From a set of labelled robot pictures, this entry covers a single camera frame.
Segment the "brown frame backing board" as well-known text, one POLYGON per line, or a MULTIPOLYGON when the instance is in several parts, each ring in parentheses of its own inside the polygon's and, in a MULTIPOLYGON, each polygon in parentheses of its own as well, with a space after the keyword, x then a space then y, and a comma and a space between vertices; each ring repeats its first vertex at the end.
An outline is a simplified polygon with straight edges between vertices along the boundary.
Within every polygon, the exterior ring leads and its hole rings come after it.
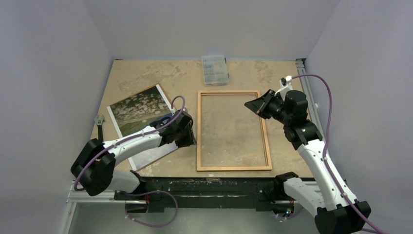
MULTIPOLYGON (((175 112, 169 97, 165 94, 164 89, 160 84, 156 84, 143 91, 143 99, 141 101, 141 107, 147 107, 147 109, 144 110, 145 113, 138 121, 140 130, 157 120, 163 119, 163 122, 166 123, 166 118, 171 118, 175 112)), ((160 159, 177 149, 178 147, 173 142, 139 153, 133 158, 135 167, 138 171, 143 170, 144 168, 156 164, 160 159)))

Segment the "clear plastic organizer box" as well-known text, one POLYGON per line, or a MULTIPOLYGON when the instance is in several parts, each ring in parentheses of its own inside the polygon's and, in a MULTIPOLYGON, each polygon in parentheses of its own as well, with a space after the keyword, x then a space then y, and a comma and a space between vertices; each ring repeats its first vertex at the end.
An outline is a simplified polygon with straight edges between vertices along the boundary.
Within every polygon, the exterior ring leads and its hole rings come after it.
POLYGON ((229 73, 224 55, 201 56, 205 85, 228 85, 229 73))

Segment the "wooden picture frame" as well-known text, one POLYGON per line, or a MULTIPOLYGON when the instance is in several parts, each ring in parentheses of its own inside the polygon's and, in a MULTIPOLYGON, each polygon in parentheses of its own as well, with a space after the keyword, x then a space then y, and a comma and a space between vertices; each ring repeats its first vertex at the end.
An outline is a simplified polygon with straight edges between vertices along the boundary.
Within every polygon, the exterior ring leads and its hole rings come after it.
POLYGON ((265 120, 244 105, 260 96, 258 90, 198 92, 197 171, 272 170, 265 120))

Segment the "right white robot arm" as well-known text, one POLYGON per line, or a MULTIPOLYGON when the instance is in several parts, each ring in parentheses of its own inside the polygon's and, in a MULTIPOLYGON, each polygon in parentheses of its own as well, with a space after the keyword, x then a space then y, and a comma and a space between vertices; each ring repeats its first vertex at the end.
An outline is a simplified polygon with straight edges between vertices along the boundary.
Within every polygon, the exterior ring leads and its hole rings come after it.
POLYGON ((317 126, 308 120, 306 94, 268 90, 248 101, 245 107, 263 119, 273 118, 283 124, 284 135, 309 167, 320 193, 307 187, 294 173, 276 177, 274 194, 295 199, 313 217, 321 234, 352 234, 363 229, 371 213, 367 201, 359 201, 333 165, 326 143, 317 126))

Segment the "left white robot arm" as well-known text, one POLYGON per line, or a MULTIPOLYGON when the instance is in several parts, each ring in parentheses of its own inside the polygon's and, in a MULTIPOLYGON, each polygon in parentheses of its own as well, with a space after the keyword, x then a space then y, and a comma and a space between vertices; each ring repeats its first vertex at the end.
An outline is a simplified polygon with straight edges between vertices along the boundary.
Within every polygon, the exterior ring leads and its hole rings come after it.
POLYGON ((75 177, 74 189, 85 190, 90 196, 115 190, 127 193, 132 199, 142 198, 145 194, 143 178, 134 171, 118 171, 116 166, 128 158, 166 145, 178 148, 194 145, 192 127, 192 116, 179 110, 128 136, 111 141, 89 140, 70 169, 75 177))

